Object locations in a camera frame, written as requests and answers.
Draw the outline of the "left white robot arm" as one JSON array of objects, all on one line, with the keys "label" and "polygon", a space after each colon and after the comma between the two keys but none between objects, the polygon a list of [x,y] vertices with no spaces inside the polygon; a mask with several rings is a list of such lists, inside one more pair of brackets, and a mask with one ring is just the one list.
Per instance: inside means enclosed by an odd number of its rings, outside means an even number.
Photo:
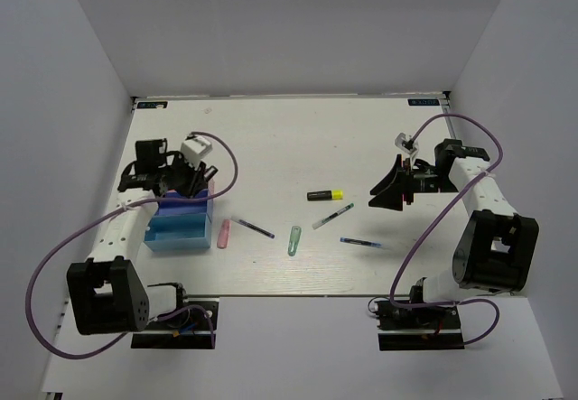
[{"label": "left white robot arm", "polygon": [[138,141],[135,160],[122,171],[117,187],[120,210],[82,263],[66,278],[76,326],[82,335],[138,332],[161,316],[180,327],[191,316],[179,283],[144,284],[135,268],[140,246],[159,201],[176,191],[191,199],[209,187],[217,168],[203,161],[211,142],[189,135],[177,151],[165,139]]}]

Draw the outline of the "yellow cap black highlighter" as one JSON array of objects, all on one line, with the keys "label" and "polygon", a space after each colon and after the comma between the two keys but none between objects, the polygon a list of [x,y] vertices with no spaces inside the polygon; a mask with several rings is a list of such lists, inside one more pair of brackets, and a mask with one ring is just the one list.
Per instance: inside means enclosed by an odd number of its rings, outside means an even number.
[{"label": "yellow cap black highlighter", "polygon": [[310,191],[306,193],[308,201],[342,200],[342,190]]}]

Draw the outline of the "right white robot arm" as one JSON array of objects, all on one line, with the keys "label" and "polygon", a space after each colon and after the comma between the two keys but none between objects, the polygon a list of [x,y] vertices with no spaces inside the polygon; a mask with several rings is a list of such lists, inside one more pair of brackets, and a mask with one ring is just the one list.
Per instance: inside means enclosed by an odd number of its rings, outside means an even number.
[{"label": "right white robot arm", "polygon": [[389,173],[371,190],[369,206],[400,211],[417,193],[458,193],[469,215],[451,266],[420,279],[410,291],[409,319],[426,327],[443,305],[483,294],[516,293],[526,285],[539,226],[506,200],[489,172],[486,150],[445,139],[434,163],[397,156]]}]

